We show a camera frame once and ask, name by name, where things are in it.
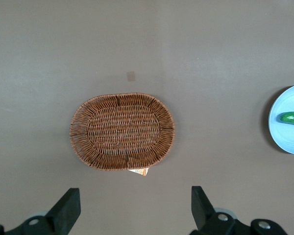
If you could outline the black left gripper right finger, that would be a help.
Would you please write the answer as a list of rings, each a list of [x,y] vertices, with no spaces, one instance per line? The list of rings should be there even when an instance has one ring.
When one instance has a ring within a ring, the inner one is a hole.
[[[245,225],[227,210],[216,211],[201,186],[192,187],[192,215],[197,229],[192,235],[285,235],[276,222],[254,219]]]

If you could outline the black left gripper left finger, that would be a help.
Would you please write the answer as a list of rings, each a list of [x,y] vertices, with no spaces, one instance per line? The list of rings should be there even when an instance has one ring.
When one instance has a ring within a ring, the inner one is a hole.
[[[67,235],[80,213],[80,191],[70,188],[46,215],[33,216],[9,231],[0,225],[0,235]]]

